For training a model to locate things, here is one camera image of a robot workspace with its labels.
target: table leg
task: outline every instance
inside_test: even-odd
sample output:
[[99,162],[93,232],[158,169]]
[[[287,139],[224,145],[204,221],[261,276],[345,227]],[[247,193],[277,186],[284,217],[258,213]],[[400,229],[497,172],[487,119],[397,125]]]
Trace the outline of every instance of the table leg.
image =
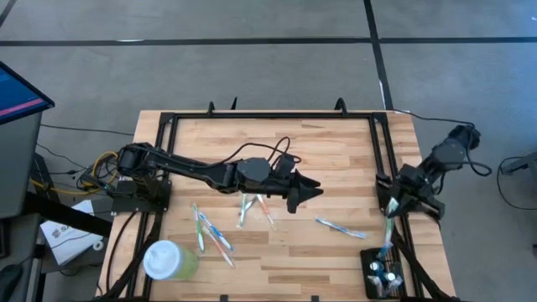
[[26,193],[25,213],[39,213],[43,218],[65,224],[69,227],[108,237],[112,223],[69,206],[42,198],[34,193]]

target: wooden table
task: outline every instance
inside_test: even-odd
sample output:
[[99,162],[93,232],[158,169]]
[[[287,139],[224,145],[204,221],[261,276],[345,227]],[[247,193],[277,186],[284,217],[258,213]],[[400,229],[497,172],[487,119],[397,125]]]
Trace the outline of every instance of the wooden table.
[[[142,111],[134,142],[154,143],[160,111]],[[409,116],[388,114],[398,166],[418,164],[420,150]],[[169,239],[198,252],[192,204],[196,203],[235,247],[236,269],[230,269],[206,238],[207,250],[200,255],[200,268],[189,282],[154,281],[151,300],[302,300],[311,295],[321,300],[367,300],[359,252],[383,243],[385,220],[378,209],[374,190],[375,161],[366,120],[331,119],[189,119],[180,120],[175,153],[206,162],[226,158],[246,142],[275,145],[291,138],[289,152],[299,155],[297,168],[321,182],[325,193],[300,205],[289,214],[285,200],[267,199],[278,231],[270,228],[258,206],[248,211],[245,227],[238,229],[239,195],[221,195],[205,183],[171,175],[173,193],[164,214],[161,239]],[[245,148],[237,157],[268,156],[270,150]],[[367,239],[336,232],[314,221],[323,217],[346,227],[365,231]],[[128,214],[113,222],[110,242],[115,242]],[[112,265],[112,282],[132,259],[139,214],[126,228]],[[417,258],[448,294],[455,294],[438,226],[427,216],[409,217]],[[105,263],[110,257],[108,245]],[[99,284],[105,289],[107,265]],[[143,287],[143,269],[138,273],[136,294]],[[414,295],[406,270],[406,288]]]

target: plastic cup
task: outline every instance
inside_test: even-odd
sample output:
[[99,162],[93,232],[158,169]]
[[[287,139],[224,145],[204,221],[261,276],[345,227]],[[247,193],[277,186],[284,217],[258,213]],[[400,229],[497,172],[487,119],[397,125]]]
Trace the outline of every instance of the plastic cup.
[[198,263],[194,252],[170,240],[153,243],[143,255],[143,269],[155,280],[192,279]]

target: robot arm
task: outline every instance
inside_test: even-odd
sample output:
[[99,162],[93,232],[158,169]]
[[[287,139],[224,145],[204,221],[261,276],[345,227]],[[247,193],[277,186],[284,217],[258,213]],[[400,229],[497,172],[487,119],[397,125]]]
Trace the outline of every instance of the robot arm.
[[386,208],[389,198],[399,202],[399,207],[388,218],[402,216],[410,211],[422,211],[435,221],[444,215],[444,204],[435,195],[433,184],[452,170],[462,168],[468,150],[479,145],[481,134],[473,126],[457,126],[448,137],[437,144],[431,154],[417,167],[403,164],[392,182],[385,175],[377,176],[377,192],[381,208]]
[[275,167],[267,159],[250,158],[233,162],[203,163],[179,155],[169,154],[149,143],[133,143],[119,151],[117,170],[133,178],[138,194],[151,200],[158,194],[159,182],[151,175],[156,171],[183,175],[207,183],[223,194],[242,193],[281,195],[287,199],[287,210],[296,213],[298,204],[323,193],[321,183],[300,174],[294,157],[281,154]]

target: concrete floor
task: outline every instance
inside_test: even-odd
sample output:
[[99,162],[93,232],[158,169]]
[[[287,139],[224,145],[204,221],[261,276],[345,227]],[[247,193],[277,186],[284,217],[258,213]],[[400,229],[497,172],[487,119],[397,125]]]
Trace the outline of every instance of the concrete floor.
[[[381,38],[537,36],[535,1],[373,0]],[[369,36],[359,0],[18,0],[0,40]],[[537,44],[383,44],[394,107],[469,120],[482,133],[472,159],[496,168],[537,149]],[[2,47],[0,60],[56,101],[43,122],[133,132],[143,109],[381,109],[370,44]],[[414,120],[422,154],[453,125]],[[39,142],[80,163],[130,141],[42,128]],[[50,170],[65,161],[43,153]],[[69,178],[56,178],[71,182]],[[502,178],[508,198],[537,207],[523,171]],[[537,213],[504,204],[494,177],[446,177],[442,236],[459,297],[531,300],[537,290]],[[98,268],[51,274],[46,301],[90,299]]]

